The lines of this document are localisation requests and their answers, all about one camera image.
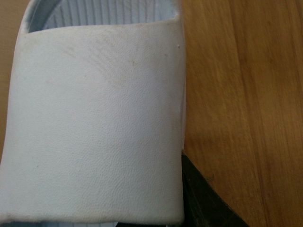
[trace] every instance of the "textured leather surface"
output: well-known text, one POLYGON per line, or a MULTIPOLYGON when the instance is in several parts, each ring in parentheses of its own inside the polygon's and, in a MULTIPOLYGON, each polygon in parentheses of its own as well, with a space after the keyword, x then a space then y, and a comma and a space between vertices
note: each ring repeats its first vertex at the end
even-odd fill
POLYGON ((0 222, 182 222, 180 16, 23 28, 0 166, 0 222))

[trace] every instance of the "wooden table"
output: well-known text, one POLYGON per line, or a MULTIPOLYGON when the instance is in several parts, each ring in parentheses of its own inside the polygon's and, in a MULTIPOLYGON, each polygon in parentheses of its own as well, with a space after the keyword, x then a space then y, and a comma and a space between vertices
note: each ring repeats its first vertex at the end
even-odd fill
MULTIPOLYGON (((0 147, 28 0, 0 0, 0 147)), ((303 226, 303 0, 183 0, 187 154, 252 227, 303 226)))

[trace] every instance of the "slide sandal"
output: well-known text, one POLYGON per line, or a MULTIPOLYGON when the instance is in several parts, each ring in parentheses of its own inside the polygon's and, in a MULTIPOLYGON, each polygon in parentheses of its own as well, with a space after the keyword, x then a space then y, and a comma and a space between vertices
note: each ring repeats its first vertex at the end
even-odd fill
POLYGON ((31 0, 11 74, 0 223, 181 224, 185 102, 179 0, 31 0))

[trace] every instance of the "stain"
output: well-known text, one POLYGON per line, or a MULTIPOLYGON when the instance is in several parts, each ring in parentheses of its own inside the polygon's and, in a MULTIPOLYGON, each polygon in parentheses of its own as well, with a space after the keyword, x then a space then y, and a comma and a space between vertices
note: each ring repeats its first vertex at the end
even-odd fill
POLYGON ((213 182, 213 181, 214 181, 214 174, 211 175, 211 176, 206 176, 206 177, 205 177, 205 180, 206 180, 208 183, 213 182))

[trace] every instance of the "wooden surface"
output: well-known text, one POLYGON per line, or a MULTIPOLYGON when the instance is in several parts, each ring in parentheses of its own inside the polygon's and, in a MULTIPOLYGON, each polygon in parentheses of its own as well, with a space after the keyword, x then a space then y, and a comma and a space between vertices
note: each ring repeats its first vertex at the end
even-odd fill
MULTIPOLYGON (((0 0, 0 146, 28 0, 0 0)), ((252 227, 303 226, 303 0, 183 0, 190 159, 252 227)))

